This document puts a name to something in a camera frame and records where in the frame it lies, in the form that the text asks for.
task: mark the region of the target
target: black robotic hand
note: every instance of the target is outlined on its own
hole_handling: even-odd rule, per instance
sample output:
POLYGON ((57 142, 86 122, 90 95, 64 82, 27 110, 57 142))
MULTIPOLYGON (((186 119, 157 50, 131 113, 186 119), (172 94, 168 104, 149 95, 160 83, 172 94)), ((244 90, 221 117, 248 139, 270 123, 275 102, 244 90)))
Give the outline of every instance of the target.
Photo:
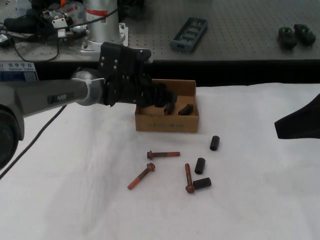
POLYGON ((148 49, 129 48, 108 42, 101 46, 98 71, 106 79, 103 96, 105 105, 113 106, 119 102, 162 108, 167 103, 177 101, 174 92, 144 74, 143 66, 150 57, 148 49))

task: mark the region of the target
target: black rubber tube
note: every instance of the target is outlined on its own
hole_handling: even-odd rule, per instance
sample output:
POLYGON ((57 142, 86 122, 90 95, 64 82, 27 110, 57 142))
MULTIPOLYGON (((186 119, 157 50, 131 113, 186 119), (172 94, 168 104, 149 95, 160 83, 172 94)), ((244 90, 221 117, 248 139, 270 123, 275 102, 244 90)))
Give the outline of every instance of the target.
POLYGON ((211 186, 211 180, 209 177, 199 179, 199 180, 193 181, 193 185, 196 190, 207 188, 211 186))
POLYGON ((211 140, 211 144, 210 144, 210 149, 212 151, 217 151, 218 150, 218 146, 219 146, 219 142, 220 142, 220 137, 213 136, 212 140, 211 140))
POLYGON ((194 172, 198 175, 201 175, 204 172, 205 164, 206 160, 202 157, 199 157, 198 161, 196 161, 194 172))

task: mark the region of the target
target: printed label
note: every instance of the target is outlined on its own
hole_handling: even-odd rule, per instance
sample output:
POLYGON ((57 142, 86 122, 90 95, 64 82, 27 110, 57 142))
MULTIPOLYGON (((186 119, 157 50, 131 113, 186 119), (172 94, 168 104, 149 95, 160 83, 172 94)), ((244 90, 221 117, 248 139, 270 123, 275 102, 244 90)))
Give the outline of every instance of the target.
POLYGON ((35 64, 32 62, 0 62, 0 82, 38 80, 35 64))

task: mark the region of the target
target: black cylinder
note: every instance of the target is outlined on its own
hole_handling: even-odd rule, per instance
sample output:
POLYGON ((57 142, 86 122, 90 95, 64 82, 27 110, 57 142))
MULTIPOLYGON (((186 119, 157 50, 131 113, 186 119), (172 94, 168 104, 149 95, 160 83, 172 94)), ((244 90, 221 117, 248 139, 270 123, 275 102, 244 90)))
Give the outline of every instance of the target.
POLYGON ((199 180, 193 181, 193 185, 196 190, 207 188, 211 186, 211 180, 209 177, 199 179, 199 180))
POLYGON ((212 140, 211 140, 211 144, 210 144, 210 149, 212 151, 217 151, 218 150, 218 146, 219 146, 219 142, 220 142, 220 137, 213 136, 212 140))
POLYGON ((199 157, 198 161, 196 161, 194 172, 201 175, 204 172, 205 164, 206 160, 202 157, 199 157))
POLYGON ((187 104, 184 108, 182 108, 179 112, 178 115, 190 115, 193 110, 194 110, 194 105, 193 104, 187 104))

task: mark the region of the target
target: gray cylinder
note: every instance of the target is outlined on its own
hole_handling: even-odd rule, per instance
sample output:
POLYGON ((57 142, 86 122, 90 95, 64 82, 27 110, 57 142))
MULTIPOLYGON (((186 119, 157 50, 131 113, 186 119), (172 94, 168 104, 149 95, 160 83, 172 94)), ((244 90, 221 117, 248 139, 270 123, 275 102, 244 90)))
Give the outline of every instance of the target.
MULTIPOLYGON (((83 0, 86 21, 101 18, 117 9, 117 0, 83 0)), ((125 39, 119 27, 118 13, 114 13, 104 20, 87 25, 89 30, 88 43, 101 45, 104 42, 120 44, 125 39)))

